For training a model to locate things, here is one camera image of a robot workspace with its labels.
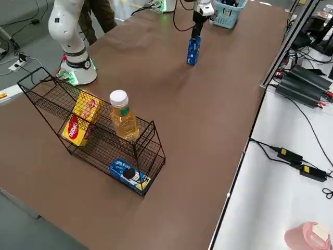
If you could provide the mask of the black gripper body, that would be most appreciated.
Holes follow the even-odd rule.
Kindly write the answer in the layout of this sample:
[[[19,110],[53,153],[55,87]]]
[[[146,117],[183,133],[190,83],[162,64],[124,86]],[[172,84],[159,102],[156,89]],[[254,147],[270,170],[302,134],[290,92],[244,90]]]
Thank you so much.
[[[203,24],[207,21],[207,16],[203,16],[202,13],[194,10],[193,21],[195,23],[195,27],[202,28]]]

